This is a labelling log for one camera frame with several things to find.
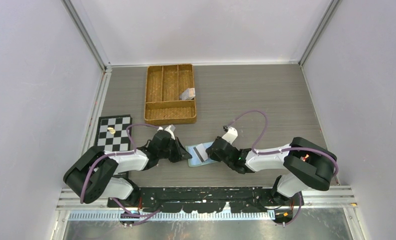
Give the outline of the green card holder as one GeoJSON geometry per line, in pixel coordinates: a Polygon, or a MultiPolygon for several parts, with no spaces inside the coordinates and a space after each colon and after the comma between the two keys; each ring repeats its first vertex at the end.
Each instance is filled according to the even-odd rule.
{"type": "Polygon", "coordinates": [[[188,165],[190,167],[199,167],[206,164],[216,163],[215,160],[209,158],[206,150],[213,144],[213,142],[200,143],[197,145],[186,146],[188,153],[192,156],[188,159],[188,165]]]}

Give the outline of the stack of cards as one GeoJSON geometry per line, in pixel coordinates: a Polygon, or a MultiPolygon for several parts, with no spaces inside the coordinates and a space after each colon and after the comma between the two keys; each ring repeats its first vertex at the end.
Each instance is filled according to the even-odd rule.
{"type": "Polygon", "coordinates": [[[189,100],[193,100],[196,96],[196,92],[195,92],[195,88],[191,87],[191,88],[187,88],[186,90],[184,90],[180,96],[179,99],[182,101],[189,101],[189,100]]]}

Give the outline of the woven wicker divided tray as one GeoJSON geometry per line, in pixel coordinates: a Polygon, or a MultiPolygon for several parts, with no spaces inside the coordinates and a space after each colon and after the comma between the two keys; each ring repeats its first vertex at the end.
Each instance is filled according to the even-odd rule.
{"type": "Polygon", "coordinates": [[[192,64],[152,65],[147,68],[144,121],[147,124],[194,124],[196,100],[180,95],[195,87],[192,64]]]}

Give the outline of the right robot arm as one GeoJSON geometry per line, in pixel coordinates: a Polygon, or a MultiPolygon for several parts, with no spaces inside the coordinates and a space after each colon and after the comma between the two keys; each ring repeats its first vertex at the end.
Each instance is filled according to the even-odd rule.
{"type": "Polygon", "coordinates": [[[288,170],[288,174],[276,179],[271,191],[271,198],[277,205],[286,204],[296,193],[307,188],[327,191],[339,170],[335,154],[302,137],[295,137],[284,146],[263,150],[237,149],[217,137],[206,153],[210,159],[224,162],[240,174],[288,170]]]}

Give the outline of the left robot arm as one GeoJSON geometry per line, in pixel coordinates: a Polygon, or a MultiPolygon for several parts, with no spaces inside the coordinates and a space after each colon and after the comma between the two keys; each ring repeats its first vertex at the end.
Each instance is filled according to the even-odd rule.
{"type": "Polygon", "coordinates": [[[138,187],[123,173],[145,171],[155,167],[159,160],[172,163],[191,159],[191,154],[174,136],[171,126],[159,127],[144,146],[129,151],[103,151],[89,148],[65,173],[63,182],[80,197],[80,202],[90,204],[100,197],[117,198],[125,206],[138,203],[138,187]]]}

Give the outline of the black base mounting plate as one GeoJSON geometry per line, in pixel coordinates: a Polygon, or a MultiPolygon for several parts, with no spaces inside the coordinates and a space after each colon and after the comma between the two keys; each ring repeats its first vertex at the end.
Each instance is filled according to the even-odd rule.
{"type": "Polygon", "coordinates": [[[232,213],[262,213],[279,206],[298,207],[303,198],[294,196],[278,204],[271,188],[252,187],[142,187],[133,191],[126,200],[118,200],[125,208],[140,208],[146,214],[162,213],[219,213],[230,207],[232,213]]]}

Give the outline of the black white chessboard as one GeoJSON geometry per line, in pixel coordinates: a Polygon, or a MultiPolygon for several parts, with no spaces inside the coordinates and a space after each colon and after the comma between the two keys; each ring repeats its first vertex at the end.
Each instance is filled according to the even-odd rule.
{"type": "Polygon", "coordinates": [[[126,128],[132,124],[129,114],[101,116],[98,118],[98,125],[95,134],[94,146],[103,151],[125,152],[131,149],[126,128]],[[115,134],[110,134],[107,128],[112,127],[116,130],[115,134]]]}

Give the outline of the cream chess piece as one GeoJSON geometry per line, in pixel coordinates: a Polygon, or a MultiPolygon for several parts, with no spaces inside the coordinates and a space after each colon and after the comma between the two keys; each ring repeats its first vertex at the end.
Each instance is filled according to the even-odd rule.
{"type": "Polygon", "coordinates": [[[116,130],[113,127],[109,127],[109,128],[107,128],[107,130],[112,135],[114,135],[116,133],[116,130]]]}

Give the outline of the aluminium front rail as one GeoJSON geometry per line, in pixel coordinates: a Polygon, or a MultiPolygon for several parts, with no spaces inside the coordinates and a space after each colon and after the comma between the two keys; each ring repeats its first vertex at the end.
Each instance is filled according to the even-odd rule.
{"type": "MultiPolygon", "coordinates": [[[[357,203],[349,186],[331,186],[328,191],[306,189],[301,192],[305,208],[355,208],[357,203]]],[[[271,208],[276,204],[270,187],[143,187],[121,203],[131,209],[143,207],[152,211],[194,211],[208,208],[219,211],[222,207],[251,209],[257,204],[271,208]]]]}

